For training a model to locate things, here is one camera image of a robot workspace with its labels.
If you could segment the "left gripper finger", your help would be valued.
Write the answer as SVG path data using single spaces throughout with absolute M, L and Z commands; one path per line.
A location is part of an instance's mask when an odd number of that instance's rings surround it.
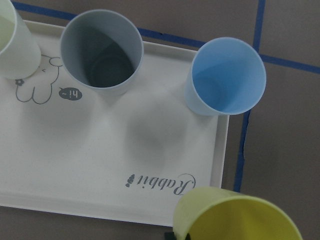
M 165 240 L 176 240 L 176 236 L 175 236 L 174 232 L 165 232 L 164 239 Z

